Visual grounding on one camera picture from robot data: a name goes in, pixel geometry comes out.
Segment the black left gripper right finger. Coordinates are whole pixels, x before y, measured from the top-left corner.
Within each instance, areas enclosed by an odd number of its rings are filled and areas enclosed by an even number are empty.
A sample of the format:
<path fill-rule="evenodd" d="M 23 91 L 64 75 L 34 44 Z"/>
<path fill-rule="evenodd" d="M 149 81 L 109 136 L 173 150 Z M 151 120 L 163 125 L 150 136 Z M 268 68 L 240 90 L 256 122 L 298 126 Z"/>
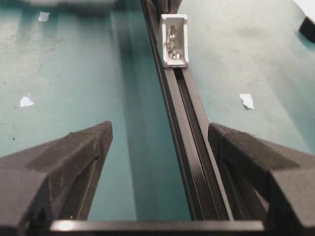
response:
<path fill-rule="evenodd" d="M 268 203 L 268 229 L 315 234 L 315 157 L 252 134 L 210 123 L 208 141 L 219 164 L 240 174 Z"/>

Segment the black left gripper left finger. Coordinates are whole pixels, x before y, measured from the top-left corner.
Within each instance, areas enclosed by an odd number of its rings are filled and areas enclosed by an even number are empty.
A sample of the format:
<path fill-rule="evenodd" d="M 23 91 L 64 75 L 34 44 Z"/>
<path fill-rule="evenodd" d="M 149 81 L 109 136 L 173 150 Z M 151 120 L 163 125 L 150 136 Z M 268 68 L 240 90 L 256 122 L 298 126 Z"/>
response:
<path fill-rule="evenodd" d="M 86 220 L 113 140 L 109 121 L 0 159 L 0 233 L 30 223 Z"/>

